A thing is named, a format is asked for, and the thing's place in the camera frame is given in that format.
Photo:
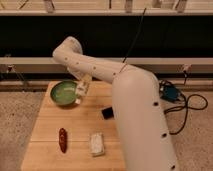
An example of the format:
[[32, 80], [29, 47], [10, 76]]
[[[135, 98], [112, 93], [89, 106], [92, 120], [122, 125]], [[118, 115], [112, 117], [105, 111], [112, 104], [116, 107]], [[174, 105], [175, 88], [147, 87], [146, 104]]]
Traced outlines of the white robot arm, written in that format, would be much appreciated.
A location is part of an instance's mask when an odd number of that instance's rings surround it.
[[54, 49], [53, 59], [71, 73], [112, 85], [112, 109], [126, 171], [180, 171], [160, 103], [159, 82], [152, 72], [86, 56], [71, 36]]

